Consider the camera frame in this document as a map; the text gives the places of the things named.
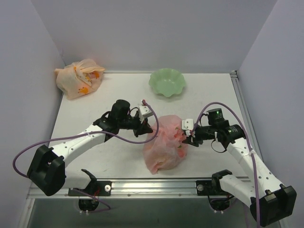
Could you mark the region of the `pink plastic bag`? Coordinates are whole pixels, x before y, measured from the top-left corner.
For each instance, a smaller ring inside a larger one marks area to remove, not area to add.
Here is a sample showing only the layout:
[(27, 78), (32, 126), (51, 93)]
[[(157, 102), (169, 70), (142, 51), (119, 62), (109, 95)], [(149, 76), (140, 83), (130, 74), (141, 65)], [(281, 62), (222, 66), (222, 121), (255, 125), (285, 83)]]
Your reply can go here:
[(187, 156), (188, 146), (181, 129), (182, 119), (176, 115), (165, 115), (158, 118), (157, 136), (143, 146), (143, 159), (151, 174), (171, 170), (178, 166)]

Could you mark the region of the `green leaf-shaped plate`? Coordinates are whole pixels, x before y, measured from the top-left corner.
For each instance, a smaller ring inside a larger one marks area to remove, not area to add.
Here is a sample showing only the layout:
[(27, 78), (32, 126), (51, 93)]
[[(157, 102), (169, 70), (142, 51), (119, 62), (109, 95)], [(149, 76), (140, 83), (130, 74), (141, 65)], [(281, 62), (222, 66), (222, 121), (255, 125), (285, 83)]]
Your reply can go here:
[(171, 97), (179, 95), (183, 91), (186, 81), (184, 75), (178, 70), (162, 68), (150, 75), (149, 86), (154, 93)]

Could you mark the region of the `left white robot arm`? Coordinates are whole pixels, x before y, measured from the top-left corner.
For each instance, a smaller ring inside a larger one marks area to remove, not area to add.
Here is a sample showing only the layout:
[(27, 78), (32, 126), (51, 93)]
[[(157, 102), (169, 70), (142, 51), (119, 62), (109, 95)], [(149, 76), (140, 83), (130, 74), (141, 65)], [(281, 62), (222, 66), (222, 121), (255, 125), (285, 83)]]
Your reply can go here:
[(93, 147), (118, 137), (120, 130), (132, 130), (135, 137), (143, 134), (157, 134), (148, 123), (155, 112), (142, 100), (135, 115), (131, 115), (130, 103), (117, 100), (110, 111), (104, 113), (78, 135), (66, 137), (60, 144), (47, 147), (40, 143), (27, 171), (27, 177), (44, 192), (52, 196), (63, 188), (66, 167), (77, 157)]

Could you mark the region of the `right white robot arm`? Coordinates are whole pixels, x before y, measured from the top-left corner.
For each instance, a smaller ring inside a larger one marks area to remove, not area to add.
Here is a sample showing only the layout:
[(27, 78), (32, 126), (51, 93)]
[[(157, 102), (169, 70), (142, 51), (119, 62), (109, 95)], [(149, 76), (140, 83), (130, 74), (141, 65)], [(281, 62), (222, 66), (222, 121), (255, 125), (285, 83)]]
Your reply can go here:
[(250, 184), (238, 179), (229, 170), (212, 174), (207, 193), (228, 193), (249, 207), (258, 225), (266, 227), (293, 213), (296, 191), (285, 186), (267, 168), (251, 147), (245, 130), (238, 124), (231, 125), (223, 116), (220, 108), (208, 110), (207, 126), (195, 126), (192, 119), (181, 122), (186, 135), (184, 144), (198, 147), (204, 141), (220, 143), (248, 176)]

